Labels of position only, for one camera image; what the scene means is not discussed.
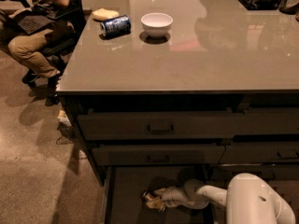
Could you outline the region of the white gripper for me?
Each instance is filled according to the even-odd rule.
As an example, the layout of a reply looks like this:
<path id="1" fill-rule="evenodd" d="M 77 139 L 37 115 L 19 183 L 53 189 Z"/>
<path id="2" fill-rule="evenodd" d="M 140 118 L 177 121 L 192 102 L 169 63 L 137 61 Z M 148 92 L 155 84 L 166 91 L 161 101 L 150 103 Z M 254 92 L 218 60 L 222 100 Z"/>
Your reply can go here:
<path id="1" fill-rule="evenodd" d="M 186 181 L 182 186 L 172 186 L 168 188 L 160 188 L 148 190 L 146 193 L 151 196 L 161 196 L 160 200 L 146 201 L 149 209 L 155 209 L 163 212 L 165 207 L 175 208 L 184 206 L 190 209 L 204 209 L 208 206 L 209 200 L 199 192 L 205 184 L 196 179 Z"/>

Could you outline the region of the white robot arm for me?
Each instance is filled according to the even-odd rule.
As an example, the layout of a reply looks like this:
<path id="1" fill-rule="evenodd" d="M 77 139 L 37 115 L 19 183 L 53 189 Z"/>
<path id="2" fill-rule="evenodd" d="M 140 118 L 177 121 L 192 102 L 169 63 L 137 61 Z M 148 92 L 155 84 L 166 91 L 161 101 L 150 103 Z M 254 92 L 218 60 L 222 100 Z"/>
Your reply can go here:
<path id="1" fill-rule="evenodd" d="M 149 209 L 184 206 L 204 209 L 210 203 L 223 208 L 226 224 L 296 224 L 290 205 L 257 175 L 235 175 L 227 189 L 214 187 L 197 179 L 183 186 L 145 191 L 143 202 Z"/>

